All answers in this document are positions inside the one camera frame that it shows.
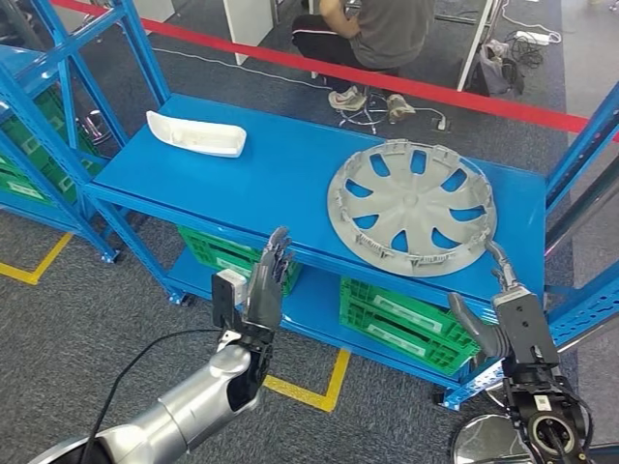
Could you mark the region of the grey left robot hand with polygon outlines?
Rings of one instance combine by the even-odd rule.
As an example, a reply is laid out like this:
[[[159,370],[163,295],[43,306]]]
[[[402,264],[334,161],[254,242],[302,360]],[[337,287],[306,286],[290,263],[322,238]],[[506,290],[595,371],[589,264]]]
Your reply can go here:
[[[288,229],[279,226],[263,248],[260,258],[252,270],[242,316],[245,322],[272,331],[279,325],[283,281],[292,261],[292,254],[288,251],[291,243]]]

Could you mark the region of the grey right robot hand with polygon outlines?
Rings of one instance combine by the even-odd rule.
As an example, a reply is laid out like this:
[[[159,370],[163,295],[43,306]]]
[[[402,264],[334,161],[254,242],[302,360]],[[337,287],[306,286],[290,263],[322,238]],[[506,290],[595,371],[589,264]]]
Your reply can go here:
[[[516,272],[504,249],[490,239],[487,239],[485,245],[498,264],[498,269],[492,269],[492,274],[497,279],[504,293],[519,284]],[[500,326],[483,323],[471,312],[458,293],[450,293],[448,300],[452,315],[485,355],[491,358],[505,358],[509,355],[510,342]]]

